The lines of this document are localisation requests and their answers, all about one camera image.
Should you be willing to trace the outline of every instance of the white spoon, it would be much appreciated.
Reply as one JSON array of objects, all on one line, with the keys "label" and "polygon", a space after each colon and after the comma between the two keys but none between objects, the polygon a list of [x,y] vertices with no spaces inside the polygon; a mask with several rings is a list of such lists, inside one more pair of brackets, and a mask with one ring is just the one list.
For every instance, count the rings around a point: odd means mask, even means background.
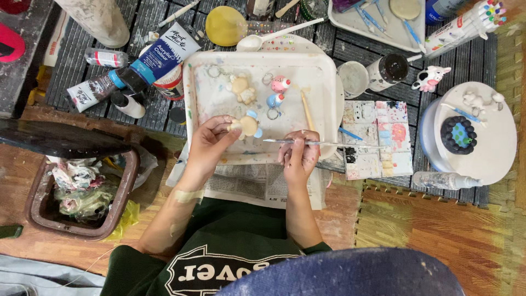
[{"label": "white spoon", "polygon": [[241,41],[239,41],[239,43],[236,46],[236,50],[239,52],[256,52],[261,48],[263,42],[265,41],[321,22],[323,22],[323,18],[315,19],[313,21],[292,26],[290,28],[283,29],[281,31],[277,31],[265,36],[249,35],[241,39]]}]

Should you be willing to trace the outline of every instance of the red object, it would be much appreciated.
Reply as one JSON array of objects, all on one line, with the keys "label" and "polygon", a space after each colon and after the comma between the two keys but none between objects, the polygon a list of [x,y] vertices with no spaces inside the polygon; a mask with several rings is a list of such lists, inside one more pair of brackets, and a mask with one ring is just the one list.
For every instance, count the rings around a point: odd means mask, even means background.
[{"label": "red object", "polygon": [[6,25],[0,23],[0,62],[11,62],[26,51],[24,39]]},{"label": "red object", "polygon": [[9,14],[19,14],[28,10],[31,0],[1,0],[0,10]]}]

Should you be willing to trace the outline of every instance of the blue paint tube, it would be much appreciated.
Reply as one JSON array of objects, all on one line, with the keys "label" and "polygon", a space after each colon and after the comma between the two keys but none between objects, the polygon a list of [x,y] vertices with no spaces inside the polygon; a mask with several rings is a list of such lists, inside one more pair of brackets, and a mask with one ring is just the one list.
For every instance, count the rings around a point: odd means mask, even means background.
[{"label": "blue paint tube", "polygon": [[466,0],[428,0],[426,1],[426,24],[436,25],[457,13]]},{"label": "blue paint tube", "polygon": [[119,78],[134,93],[139,93],[198,51],[202,44],[202,37],[190,26],[175,22]]}]

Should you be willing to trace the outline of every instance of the yellow round object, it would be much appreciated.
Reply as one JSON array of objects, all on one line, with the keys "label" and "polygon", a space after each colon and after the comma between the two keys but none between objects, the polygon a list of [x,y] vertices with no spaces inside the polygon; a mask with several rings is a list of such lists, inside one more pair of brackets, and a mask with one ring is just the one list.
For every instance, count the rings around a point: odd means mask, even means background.
[{"label": "yellow round object", "polygon": [[208,14],[205,31],[214,44],[233,46],[247,35],[248,25],[237,10],[229,6],[218,6]]}]

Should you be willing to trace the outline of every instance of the white plastic tray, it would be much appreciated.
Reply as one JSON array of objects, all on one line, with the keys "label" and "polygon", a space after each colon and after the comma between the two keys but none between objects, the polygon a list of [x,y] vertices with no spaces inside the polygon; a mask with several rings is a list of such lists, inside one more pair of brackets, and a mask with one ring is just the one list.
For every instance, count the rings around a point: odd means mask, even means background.
[{"label": "white plastic tray", "polygon": [[[419,1],[421,5],[420,15],[418,15],[417,18],[408,21],[408,23],[418,35],[420,41],[424,42],[426,39],[426,1]],[[365,25],[362,18],[354,8],[351,8],[344,13],[339,13],[335,9],[332,9],[332,1],[329,1],[327,14],[329,15],[330,22],[338,28],[342,28],[376,41],[401,48],[405,51],[415,53],[420,52],[421,50],[418,47],[418,44],[414,41],[413,37],[406,29],[406,26],[404,26],[402,20],[397,18],[391,12],[391,9],[389,8],[389,0],[380,0],[380,5],[382,6],[383,11],[387,17],[389,22],[388,25],[383,22],[382,16],[378,12],[375,4],[370,4],[365,10],[378,22],[380,26],[386,28],[387,33],[393,38],[385,36],[385,34],[380,32],[380,30],[378,30],[378,28],[376,28],[374,25],[373,27],[375,28],[375,33],[371,33],[369,28]]]},{"label": "white plastic tray", "polygon": [[[249,106],[238,103],[236,96],[226,90],[229,81],[226,76],[214,79],[208,75],[207,70],[211,65],[236,75],[245,73],[250,85],[256,89],[256,102]],[[280,107],[283,115],[273,121],[266,115],[266,99],[274,92],[270,86],[261,82],[266,73],[284,75],[292,81]],[[279,145],[263,142],[263,139],[282,139],[289,132],[308,128],[301,89],[305,92],[320,139],[326,142],[338,140],[335,128],[338,126],[336,67],[326,54],[202,52],[185,61],[183,77],[187,82],[185,105],[190,144],[193,131],[210,117],[229,114],[241,118],[248,109],[258,113],[257,120],[263,136],[237,141],[221,157],[219,165],[276,163]],[[320,159],[330,157],[334,150],[334,147],[322,147]]]}]

